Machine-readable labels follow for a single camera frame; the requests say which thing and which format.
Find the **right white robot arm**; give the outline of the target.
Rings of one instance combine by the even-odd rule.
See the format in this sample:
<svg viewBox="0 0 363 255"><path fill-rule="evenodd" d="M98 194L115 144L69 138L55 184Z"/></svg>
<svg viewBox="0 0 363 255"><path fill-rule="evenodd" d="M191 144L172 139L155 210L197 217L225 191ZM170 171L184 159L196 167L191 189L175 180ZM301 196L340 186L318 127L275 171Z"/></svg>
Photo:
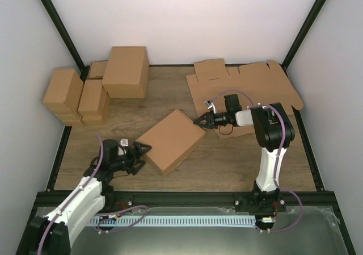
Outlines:
<svg viewBox="0 0 363 255"><path fill-rule="evenodd" d="M224 99L225 112L217 112L213 101L206 101L208 112L193 123L205 129L228 125L234 128L253 126L256 140L261 147L261 162L251 199L256 210L265 211L278 198L282 159L290 142L295 138L294 128L280 103L259 103L244 110L237 94L227 95Z"/></svg>

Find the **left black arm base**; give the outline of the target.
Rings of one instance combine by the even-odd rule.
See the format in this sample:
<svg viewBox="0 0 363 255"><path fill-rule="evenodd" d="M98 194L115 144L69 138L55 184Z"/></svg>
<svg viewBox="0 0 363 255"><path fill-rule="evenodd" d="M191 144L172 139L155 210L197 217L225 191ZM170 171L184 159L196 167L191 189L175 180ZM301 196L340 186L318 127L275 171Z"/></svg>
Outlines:
<svg viewBox="0 0 363 255"><path fill-rule="evenodd" d="M133 205L133 200L130 192L113 191L105 196L104 212L125 210Z"/></svg>

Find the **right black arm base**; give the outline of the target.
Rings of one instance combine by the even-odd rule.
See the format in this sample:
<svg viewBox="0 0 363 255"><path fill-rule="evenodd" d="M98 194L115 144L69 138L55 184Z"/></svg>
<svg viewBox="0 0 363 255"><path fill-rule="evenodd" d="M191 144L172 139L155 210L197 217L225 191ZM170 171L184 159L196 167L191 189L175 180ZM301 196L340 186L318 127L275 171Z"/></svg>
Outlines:
<svg viewBox="0 0 363 255"><path fill-rule="evenodd" d="M285 212L286 207L280 203L282 196L279 189L271 192L250 191L233 196L235 210L248 212L251 215L271 215L275 210Z"/></svg>

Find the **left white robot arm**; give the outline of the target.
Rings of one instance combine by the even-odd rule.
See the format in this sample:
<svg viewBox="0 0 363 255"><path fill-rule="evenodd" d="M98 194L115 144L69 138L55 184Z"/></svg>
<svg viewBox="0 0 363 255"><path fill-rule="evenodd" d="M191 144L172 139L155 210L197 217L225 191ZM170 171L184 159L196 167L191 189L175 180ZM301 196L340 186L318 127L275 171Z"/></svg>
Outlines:
<svg viewBox="0 0 363 255"><path fill-rule="evenodd" d="M116 198L110 185L116 172L136 175L145 165L142 157L150 145L126 139L100 140L94 157L76 188L53 211L36 216L28 226L27 254L70 254L71 247L89 221L102 216L102 221L115 221L135 207L124 206L113 212Z"/></svg>

